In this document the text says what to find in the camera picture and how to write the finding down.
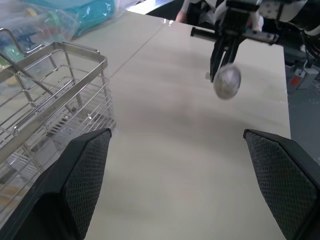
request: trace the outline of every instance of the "silver ball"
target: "silver ball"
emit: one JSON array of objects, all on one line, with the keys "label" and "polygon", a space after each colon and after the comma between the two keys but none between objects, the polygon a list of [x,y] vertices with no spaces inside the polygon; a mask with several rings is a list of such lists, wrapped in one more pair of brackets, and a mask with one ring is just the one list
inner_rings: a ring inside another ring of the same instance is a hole
[{"label": "silver ball", "polygon": [[241,84],[241,73],[234,64],[227,64],[219,68],[213,79],[213,88],[217,96],[227,100],[233,98]]}]

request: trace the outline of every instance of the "wire rack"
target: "wire rack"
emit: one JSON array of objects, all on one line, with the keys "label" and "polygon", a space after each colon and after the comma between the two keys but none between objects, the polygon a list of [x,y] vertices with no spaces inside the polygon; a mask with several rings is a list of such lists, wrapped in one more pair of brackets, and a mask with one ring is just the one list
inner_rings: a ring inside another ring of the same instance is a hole
[{"label": "wire rack", "polygon": [[[1,31],[11,34],[6,29]],[[54,42],[0,72],[0,227],[73,138],[114,128],[107,59]]]}]

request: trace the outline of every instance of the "stainless steel basket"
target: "stainless steel basket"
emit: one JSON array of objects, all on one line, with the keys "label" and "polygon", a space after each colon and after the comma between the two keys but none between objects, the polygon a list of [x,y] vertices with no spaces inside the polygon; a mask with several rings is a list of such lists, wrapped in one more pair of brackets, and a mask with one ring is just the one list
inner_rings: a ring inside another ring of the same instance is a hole
[{"label": "stainless steel basket", "polygon": [[114,128],[107,59],[99,51],[54,42],[24,52],[0,72],[0,227],[69,141]]}]

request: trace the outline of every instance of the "white table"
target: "white table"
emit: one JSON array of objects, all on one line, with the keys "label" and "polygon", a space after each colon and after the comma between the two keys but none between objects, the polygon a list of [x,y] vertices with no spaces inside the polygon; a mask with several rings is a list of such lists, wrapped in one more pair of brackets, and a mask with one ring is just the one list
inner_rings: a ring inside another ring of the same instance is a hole
[{"label": "white table", "polygon": [[243,42],[240,90],[220,100],[214,44],[190,30],[126,13],[78,40],[108,57],[117,121],[87,240],[285,239],[242,137],[290,137],[283,49]]}]

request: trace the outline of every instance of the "black mesh pad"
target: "black mesh pad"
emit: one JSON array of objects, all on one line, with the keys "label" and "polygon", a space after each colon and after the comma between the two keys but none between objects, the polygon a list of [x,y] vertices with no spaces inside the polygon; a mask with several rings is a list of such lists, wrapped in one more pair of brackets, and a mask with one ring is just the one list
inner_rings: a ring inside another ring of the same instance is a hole
[{"label": "black mesh pad", "polygon": [[64,185],[64,198],[82,240],[87,234],[99,198],[108,139],[109,133],[106,132],[87,143]]},{"label": "black mesh pad", "polygon": [[245,139],[262,195],[285,238],[295,239],[317,190],[278,143],[251,132]]}]

